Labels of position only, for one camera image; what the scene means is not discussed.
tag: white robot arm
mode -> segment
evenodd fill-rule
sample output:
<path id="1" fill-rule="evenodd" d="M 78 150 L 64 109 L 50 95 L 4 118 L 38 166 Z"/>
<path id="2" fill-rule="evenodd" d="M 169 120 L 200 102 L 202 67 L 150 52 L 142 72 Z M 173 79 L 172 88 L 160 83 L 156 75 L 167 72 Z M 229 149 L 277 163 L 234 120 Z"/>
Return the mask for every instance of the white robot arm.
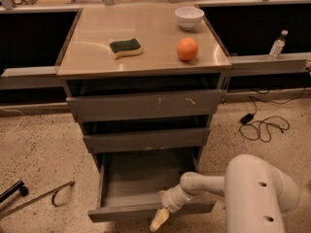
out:
<path id="1" fill-rule="evenodd" d="M 157 212 L 151 230 L 203 192 L 225 197 L 227 233 L 285 233 L 281 213 L 294 210 L 299 190 L 291 177 L 266 161 L 242 154 L 233 158 L 224 177 L 185 173 L 180 183 L 160 193 L 162 209 Z"/>

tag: floor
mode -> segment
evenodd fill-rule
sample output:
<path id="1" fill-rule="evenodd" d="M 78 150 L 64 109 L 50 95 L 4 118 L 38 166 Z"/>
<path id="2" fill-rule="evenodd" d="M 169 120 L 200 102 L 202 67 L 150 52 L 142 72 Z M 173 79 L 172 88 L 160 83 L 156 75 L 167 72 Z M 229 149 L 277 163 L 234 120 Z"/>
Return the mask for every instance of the floor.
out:
<path id="1" fill-rule="evenodd" d="M 266 95 L 255 95 L 267 99 Z M 283 117 L 290 128 L 282 134 L 271 129 L 271 141 L 250 141 L 239 132 L 239 119 L 254 111 L 254 104 L 227 98 L 214 115 L 208 144 L 199 171 L 222 175 L 234 156 L 249 153 L 263 158 L 290 175 L 299 185 L 298 208 L 283 220 L 287 232 L 309 232 L 311 228 L 311 92 L 283 105 L 257 102 L 256 119 Z M 55 207 L 51 196 L 0 219 L 1 233 L 126 233 L 149 232 L 150 219 L 92 223 L 87 211 L 96 207 L 99 174 L 87 153 L 78 124 L 65 104 L 5 106 L 0 110 L 0 192 L 22 179 L 29 195 L 18 193 L 0 204 L 0 214 L 72 180 L 75 184 L 60 191 Z M 250 137 L 253 133 L 245 131 Z M 225 233 L 224 198 L 217 200 L 208 215 L 171 217 L 157 232 Z"/>

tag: bottle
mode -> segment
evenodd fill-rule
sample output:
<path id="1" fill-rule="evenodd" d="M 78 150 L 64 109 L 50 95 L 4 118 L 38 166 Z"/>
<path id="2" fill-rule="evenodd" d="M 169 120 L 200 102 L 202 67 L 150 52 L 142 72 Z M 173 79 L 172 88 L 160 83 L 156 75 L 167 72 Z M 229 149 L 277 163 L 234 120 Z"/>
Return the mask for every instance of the bottle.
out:
<path id="1" fill-rule="evenodd" d="M 269 54 L 271 59 L 276 59 L 281 54 L 281 51 L 285 45 L 285 38 L 288 33 L 289 32 L 287 30 L 282 30 L 281 35 L 278 37 L 278 39 L 275 40 Z"/>

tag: white bowl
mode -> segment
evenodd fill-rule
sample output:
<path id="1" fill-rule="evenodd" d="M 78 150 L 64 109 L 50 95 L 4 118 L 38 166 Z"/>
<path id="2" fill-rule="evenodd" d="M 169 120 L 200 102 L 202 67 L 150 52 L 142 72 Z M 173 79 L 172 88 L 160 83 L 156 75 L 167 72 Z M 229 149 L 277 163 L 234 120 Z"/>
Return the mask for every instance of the white bowl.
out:
<path id="1" fill-rule="evenodd" d="M 179 26 L 185 30 L 193 30 L 201 22 L 204 12 L 195 7 L 181 7 L 175 11 Z"/>

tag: orange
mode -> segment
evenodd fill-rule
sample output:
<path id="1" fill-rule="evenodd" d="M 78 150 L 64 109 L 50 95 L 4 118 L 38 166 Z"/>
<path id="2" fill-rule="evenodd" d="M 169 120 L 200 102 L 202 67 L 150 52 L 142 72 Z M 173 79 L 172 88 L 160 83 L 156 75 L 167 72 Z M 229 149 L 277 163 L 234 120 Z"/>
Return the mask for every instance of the orange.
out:
<path id="1" fill-rule="evenodd" d="M 198 52 L 198 44 L 193 38 L 183 38 L 176 46 L 178 57 L 183 61 L 191 61 Z"/>

